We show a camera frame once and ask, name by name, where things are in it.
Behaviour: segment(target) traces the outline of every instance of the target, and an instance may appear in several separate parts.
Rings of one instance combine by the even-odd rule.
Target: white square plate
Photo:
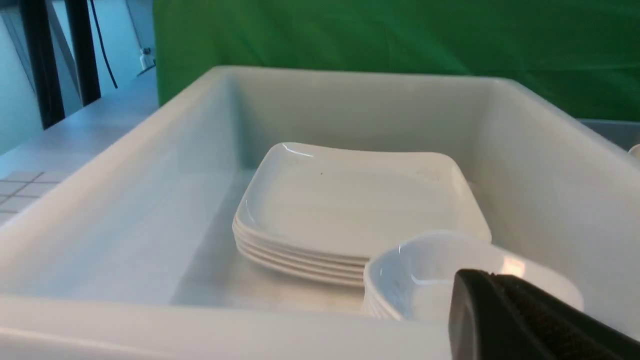
[[[262,160],[236,217],[247,233],[332,256],[370,258],[436,229],[491,242],[460,168],[434,152],[280,143]]]

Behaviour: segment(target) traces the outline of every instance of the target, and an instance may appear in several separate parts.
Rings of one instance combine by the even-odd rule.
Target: plate
[[[318,274],[323,274],[323,275],[329,275],[329,276],[338,276],[338,277],[345,277],[345,278],[349,278],[349,279],[353,279],[353,280],[360,280],[362,281],[362,272],[345,272],[345,271],[340,271],[340,270],[336,270],[336,269],[331,269],[331,268],[323,268],[320,266],[313,266],[313,265],[309,265],[306,263],[303,263],[301,261],[296,261],[296,260],[292,260],[292,259],[287,259],[284,258],[282,256],[279,256],[278,254],[273,254],[273,253],[269,253],[266,252],[256,246],[254,246],[253,244],[244,241],[242,239],[236,238],[236,243],[239,246],[242,246],[242,248],[256,256],[260,256],[272,263],[277,263],[277,264],[282,264],[285,266],[289,266],[291,268],[295,268],[301,271],[310,271],[310,272],[315,272]]]
[[[248,258],[249,260],[253,261],[254,263],[260,264],[272,270],[283,272],[285,274],[289,274],[289,275],[293,275],[296,277],[301,277],[303,279],[308,279],[313,281],[327,282],[330,284],[353,286],[358,288],[361,288],[362,286],[364,286],[362,281],[344,278],[344,277],[329,276],[325,274],[319,274],[316,272],[298,270],[291,266],[283,265],[280,263],[274,263],[267,258],[264,258],[260,255],[256,255],[250,251],[247,251],[240,243],[236,243],[236,247],[238,249],[238,252],[240,252],[240,254],[242,254],[244,257]]]
[[[369,259],[429,230],[491,242],[455,161],[302,143],[269,150],[238,207],[242,229],[283,247]]]
[[[289,249],[285,249],[283,247],[270,244],[268,242],[262,241],[261,239],[258,239],[249,234],[246,234],[244,231],[238,228],[235,222],[233,225],[233,231],[234,231],[234,234],[237,234],[236,238],[240,237],[243,242],[249,243],[254,247],[257,247],[268,254],[274,254],[286,259],[300,261],[308,265],[320,266],[322,268],[330,268],[335,270],[342,270],[345,272],[355,272],[355,273],[362,274],[362,272],[364,271],[364,265],[366,264],[366,263],[362,263],[358,265],[345,264],[343,262],[340,262],[339,260],[338,261],[329,260],[328,257],[314,258],[313,255],[311,254],[304,254],[301,252],[291,251]]]

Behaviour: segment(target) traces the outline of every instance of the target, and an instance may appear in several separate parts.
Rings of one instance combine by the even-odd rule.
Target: black cable
[[[98,23],[98,15],[95,13],[95,4],[93,0],[91,2],[91,11],[93,12],[93,20],[95,21],[95,28],[98,31],[98,40],[100,40],[100,48],[102,49],[102,57],[104,58],[104,63],[107,65],[107,70],[109,71],[109,76],[111,76],[111,81],[113,82],[113,86],[118,88],[118,84],[116,84],[116,79],[113,77],[113,72],[111,71],[111,66],[109,66],[109,60],[107,60],[107,53],[104,50],[104,42],[102,42],[102,32],[100,31],[100,24]]]

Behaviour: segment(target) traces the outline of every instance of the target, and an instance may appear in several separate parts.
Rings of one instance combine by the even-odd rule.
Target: white plastic bin
[[[231,221],[278,142],[436,151],[493,242],[569,277],[640,335],[640,163],[512,81],[212,69],[0,229],[0,290],[142,304],[359,308],[362,293],[241,259]]]

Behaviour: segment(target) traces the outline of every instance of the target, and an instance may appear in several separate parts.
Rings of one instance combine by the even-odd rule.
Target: white bowl
[[[393,318],[445,325],[453,279],[462,268],[518,276],[583,310],[582,294],[559,273],[450,231],[423,234],[373,259],[365,267],[365,290]]]

